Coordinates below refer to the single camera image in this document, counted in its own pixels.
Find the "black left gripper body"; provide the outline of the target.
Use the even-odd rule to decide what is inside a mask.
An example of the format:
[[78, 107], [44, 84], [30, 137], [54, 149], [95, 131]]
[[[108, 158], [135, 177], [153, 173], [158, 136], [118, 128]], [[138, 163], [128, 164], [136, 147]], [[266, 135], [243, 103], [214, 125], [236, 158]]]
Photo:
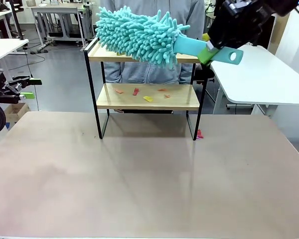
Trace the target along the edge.
[[8, 81], [0, 71], [0, 103], [18, 103], [20, 101], [20, 80]]

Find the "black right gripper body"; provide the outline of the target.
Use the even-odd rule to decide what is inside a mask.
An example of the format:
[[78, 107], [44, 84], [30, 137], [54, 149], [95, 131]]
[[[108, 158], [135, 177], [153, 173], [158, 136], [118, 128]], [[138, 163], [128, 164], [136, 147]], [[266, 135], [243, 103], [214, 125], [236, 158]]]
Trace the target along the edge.
[[296, 0], [217, 0], [209, 41], [218, 49], [239, 48], [254, 41], [262, 25], [277, 14], [285, 16], [297, 7]]

